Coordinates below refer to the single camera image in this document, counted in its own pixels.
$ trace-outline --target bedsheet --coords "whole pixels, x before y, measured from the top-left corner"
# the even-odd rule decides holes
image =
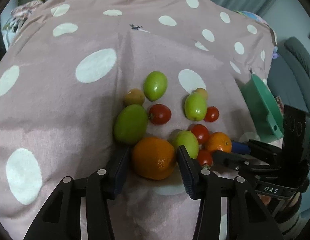
[[[154,70],[168,78],[156,103],[167,105],[172,119],[149,124],[148,134],[169,139],[187,129],[192,122],[181,102],[198,87],[220,110],[210,131],[235,140],[254,134],[239,86],[250,70],[267,78],[271,35],[263,23],[210,0],[48,0],[0,63],[3,226],[14,240],[23,239],[64,176],[83,178],[104,167],[124,94],[142,88]],[[199,202],[186,194],[177,169],[158,182],[130,174],[109,205],[116,239],[175,240],[192,238]]]

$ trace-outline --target green fruit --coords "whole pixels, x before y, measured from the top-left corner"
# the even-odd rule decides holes
[[[190,131],[180,131],[174,138],[172,145],[175,150],[181,145],[184,145],[188,155],[196,159],[198,155],[199,145],[197,138]]]
[[[207,112],[206,100],[198,92],[191,93],[185,100],[184,110],[189,120],[201,121]]]
[[[144,81],[144,94],[149,101],[160,99],[167,89],[167,77],[160,71],[153,71]]]
[[[117,142],[129,145],[136,144],[146,132],[148,115],[141,105],[125,107],[114,125],[114,137]]]

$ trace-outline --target orange fruit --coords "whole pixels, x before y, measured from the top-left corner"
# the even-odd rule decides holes
[[[215,132],[209,136],[209,139],[205,144],[205,149],[210,153],[216,150],[230,153],[232,150],[232,142],[226,134]]]
[[[140,140],[132,152],[132,168],[147,179],[165,179],[176,166],[174,147],[166,140],[146,137]]]

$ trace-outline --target green plastic basket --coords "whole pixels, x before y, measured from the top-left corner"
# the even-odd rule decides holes
[[[283,137],[283,116],[267,86],[255,74],[241,89],[261,141],[270,143]]]

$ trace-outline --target tomato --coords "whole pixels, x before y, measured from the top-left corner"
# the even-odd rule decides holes
[[[172,117],[171,110],[167,106],[164,106],[162,104],[156,104],[152,106],[148,114],[151,123],[156,125],[165,124]]]
[[[198,151],[198,155],[196,158],[201,166],[210,167],[213,163],[213,158],[211,153],[208,150],[201,149]]]
[[[206,122],[214,122],[219,117],[219,111],[215,106],[210,106],[207,108],[206,115],[204,117],[204,120]]]
[[[191,129],[191,132],[197,138],[198,144],[204,144],[209,138],[209,133],[207,128],[202,124],[196,124]]]

